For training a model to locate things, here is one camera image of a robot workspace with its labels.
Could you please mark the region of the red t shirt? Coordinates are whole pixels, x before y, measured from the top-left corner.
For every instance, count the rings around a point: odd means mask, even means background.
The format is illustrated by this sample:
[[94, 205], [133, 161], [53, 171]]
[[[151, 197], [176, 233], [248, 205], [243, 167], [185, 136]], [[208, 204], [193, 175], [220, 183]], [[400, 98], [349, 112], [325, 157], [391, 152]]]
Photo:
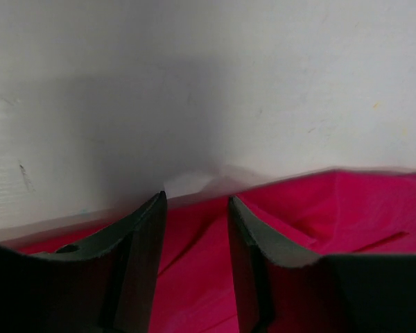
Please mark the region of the red t shirt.
[[[291, 241], [320, 255], [416, 255], [416, 173], [328, 171], [167, 208], [147, 332], [241, 332], [227, 225], [231, 197]], [[18, 252], [54, 253], [99, 230]]]

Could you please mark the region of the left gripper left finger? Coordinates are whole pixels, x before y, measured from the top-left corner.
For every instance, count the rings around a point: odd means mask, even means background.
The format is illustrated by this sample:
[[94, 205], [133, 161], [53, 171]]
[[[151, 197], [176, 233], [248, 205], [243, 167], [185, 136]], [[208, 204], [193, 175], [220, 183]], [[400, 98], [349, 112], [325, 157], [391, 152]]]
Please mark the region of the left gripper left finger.
[[147, 332], [166, 211], [159, 192], [54, 253], [0, 245], [0, 332]]

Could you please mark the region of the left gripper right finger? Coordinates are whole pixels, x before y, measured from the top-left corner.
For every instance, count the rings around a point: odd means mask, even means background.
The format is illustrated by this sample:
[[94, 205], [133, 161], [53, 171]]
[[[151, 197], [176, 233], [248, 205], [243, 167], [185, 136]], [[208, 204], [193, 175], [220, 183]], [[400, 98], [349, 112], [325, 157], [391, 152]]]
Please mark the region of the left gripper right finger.
[[416, 332], [416, 255], [320, 255], [227, 208], [241, 332]]

